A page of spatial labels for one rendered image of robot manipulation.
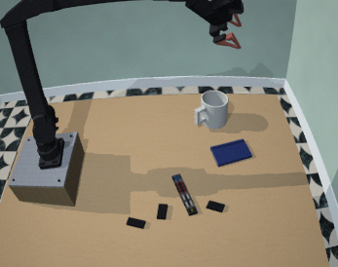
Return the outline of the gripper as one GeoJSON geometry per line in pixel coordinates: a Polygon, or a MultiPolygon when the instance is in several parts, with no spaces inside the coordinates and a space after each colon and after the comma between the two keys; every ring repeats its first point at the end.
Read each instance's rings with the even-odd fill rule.
{"type": "Polygon", "coordinates": [[[210,9],[204,15],[202,15],[200,17],[203,18],[203,19],[205,19],[207,22],[210,23],[209,34],[210,34],[210,36],[213,37],[213,43],[216,44],[216,45],[228,46],[228,47],[232,47],[232,48],[235,48],[235,49],[240,49],[241,45],[238,42],[238,40],[235,37],[235,35],[234,35],[233,32],[228,33],[228,34],[223,33],[223,34],[220,35],[220,31],[221,30],[222,31],[228,30],[228,27],[227,27],[227,22],[228,21],[230,23],[232,23],[233,25],[237,26],[237,27],[242,26],[242,24],[241,24],[241,22],[239,20],[238,15],[237,14],[227,14],[227,22],[225,22],[225,23],[217,26],[211,20],[209,20],[208,18],[206,18],[206,15],[210,13],[210,11],[212,10],[212,8],[213,8],[213,4],[211,3],[210,9]],[[235,17],[235,19],[236,19],[237,22],[232,21],[233,15],[234,15],[234,17],[235,17]],[[228,41],[233,41],[236,45],[233,45],[231,43],[226,42],[227,40],[228,41]]]}

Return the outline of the dark blue flat rectangular pad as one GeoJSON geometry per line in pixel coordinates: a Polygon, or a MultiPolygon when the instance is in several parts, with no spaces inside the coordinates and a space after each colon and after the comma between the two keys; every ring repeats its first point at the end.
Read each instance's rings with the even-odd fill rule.
{"type": "Polygon", "coordinates": [[[211,146],[210,151],[218,167],[252,158],[244,139],[211,146]]]}

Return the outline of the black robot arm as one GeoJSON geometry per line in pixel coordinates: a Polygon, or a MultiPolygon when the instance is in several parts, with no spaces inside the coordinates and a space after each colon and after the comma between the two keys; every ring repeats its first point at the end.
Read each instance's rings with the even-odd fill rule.
{"type": "MultiPolygon", "coordinates": [[[[48,104],[43,92],[26,20],[43,13],[65,8],[121,1],[135,0],[21,0],[0,20],[1,27],[5,29],[9,39],[33,120],[32,132],[36,140],[37,152],[40,155],[38,166],[41,170],[59,168],[61,166],[64,140],[63,138],[56,138],[58,117],[56,117],[54,108],[48,104]]],[[[242,15],[244,12],[244,2],[242,0],[211,0],[210,2],[208,0],[154,1],[186,2],[185,6],[199,16],[204,15],[210,9],[212,3],[213,8],[206,15],[206,18],[217,26],[227,22],[227,14],[242,15]]]]}

